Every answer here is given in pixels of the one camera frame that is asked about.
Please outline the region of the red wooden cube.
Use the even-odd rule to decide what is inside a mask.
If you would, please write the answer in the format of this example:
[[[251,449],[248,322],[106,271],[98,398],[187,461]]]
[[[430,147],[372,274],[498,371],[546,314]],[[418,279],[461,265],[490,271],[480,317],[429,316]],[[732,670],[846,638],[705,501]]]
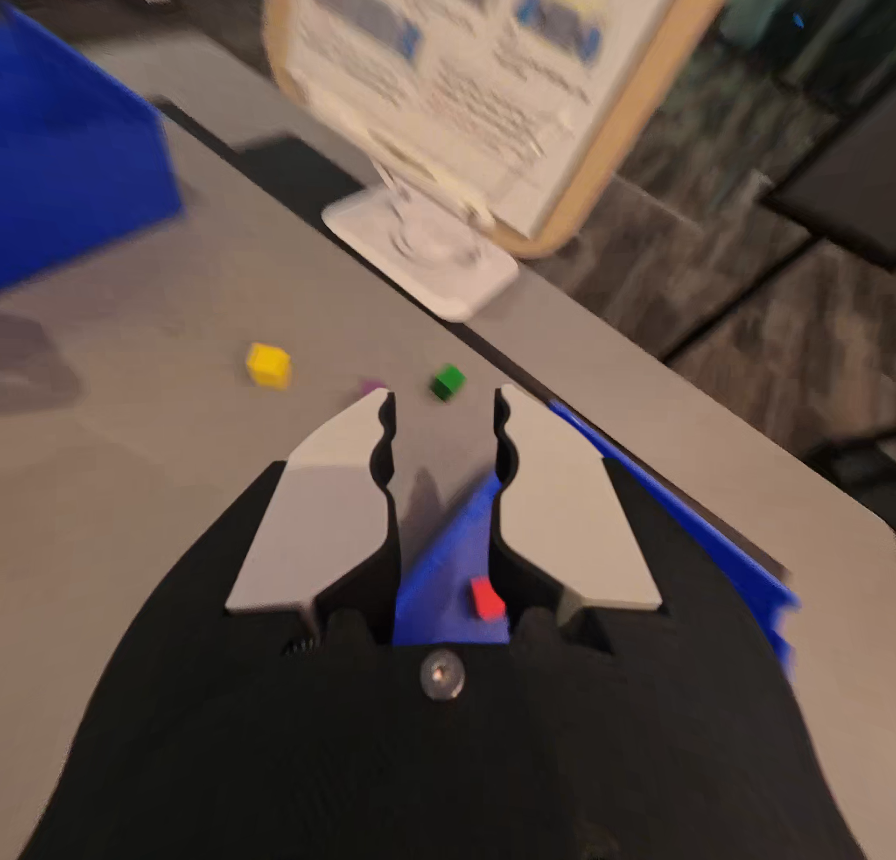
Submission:
[[[488,576],[476,576],[469,580],[469,596],[476,619],[482,622],[504,619],[505,602],[497,594]]]

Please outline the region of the printed instruction sheet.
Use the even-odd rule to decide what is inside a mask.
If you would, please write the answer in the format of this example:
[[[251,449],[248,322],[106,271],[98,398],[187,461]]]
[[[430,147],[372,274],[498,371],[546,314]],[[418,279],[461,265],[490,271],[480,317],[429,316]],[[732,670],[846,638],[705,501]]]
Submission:
[[[534,237],[673,0],[288,0],[310,110],[383,168]]]

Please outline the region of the instruction sheet on stand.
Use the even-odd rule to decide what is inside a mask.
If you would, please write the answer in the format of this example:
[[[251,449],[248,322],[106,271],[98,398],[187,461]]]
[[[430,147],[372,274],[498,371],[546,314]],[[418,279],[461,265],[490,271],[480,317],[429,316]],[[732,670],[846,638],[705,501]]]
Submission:
[[[487,236],[521,260],[545,258],[575,237],[725,1],[673,0],[538,233],[524,237],[499,219],[487,227]],[[315,119],[383,166],[388,175],[399,175],[433,193],[434,178],[423,176],[422,162],[409,164],[409,152],[401,151],[396,156],[389,149],[371,149],[367,140],[346,133],[336,121],[325,119],[323,113],[312,108],[304,85],[287,68],[291,8],[290,0],[265,0],[264,45],[283,95],[293,104],[306,107]]]

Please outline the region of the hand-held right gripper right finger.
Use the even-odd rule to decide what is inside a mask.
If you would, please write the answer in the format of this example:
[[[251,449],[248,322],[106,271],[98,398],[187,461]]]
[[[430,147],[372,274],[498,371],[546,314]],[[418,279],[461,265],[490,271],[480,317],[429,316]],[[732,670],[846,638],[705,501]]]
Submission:
[[[655,612],[661,595],[604,456],[522,389],[496,395],[506,452],[497,495],[500,547],[559,586],[561,606]]]

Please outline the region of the blue plastic bin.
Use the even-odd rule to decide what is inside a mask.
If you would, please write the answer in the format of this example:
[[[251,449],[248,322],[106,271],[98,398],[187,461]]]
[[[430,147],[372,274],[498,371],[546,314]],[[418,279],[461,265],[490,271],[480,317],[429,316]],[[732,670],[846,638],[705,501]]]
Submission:
[[[158,110],[2,3],[1,288],[181,210]]]
[[[786,584],[789,574],[784,566],[559,399],[547,405],[603,455],[619,460],[698,542],[735,586],[784,674],[790,677],[792,648],[780,633],[780,626],[785,615],[796,611],[800,603]],[[487,472],[402,576],[395,644],[508,642],[506,617],[481,619],[470,587],[472,580],[487,575],[491,509],[498,488],[494,472]]]

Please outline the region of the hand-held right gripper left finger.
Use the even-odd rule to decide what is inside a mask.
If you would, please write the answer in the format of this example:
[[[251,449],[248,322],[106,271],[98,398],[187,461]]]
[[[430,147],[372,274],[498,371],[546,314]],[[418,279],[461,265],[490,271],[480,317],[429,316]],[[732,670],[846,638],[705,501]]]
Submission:
[[[363,584],[361,568],[382,550],[386,575],[378,586],[395,593],[395,400],[376,388],[291,451],[226,600],[228,612],[323,615],[325,593],[342,585],[371,614],[375,585]]]

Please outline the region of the yellow wooden cube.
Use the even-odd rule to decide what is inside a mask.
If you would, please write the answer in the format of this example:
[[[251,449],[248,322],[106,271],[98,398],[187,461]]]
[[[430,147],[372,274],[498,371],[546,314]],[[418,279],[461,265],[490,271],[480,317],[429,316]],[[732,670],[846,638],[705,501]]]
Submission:
[[[282,348],[252,342],[245,357],[245,370],[257,386],[285,391],[292,378],[292,359]]]

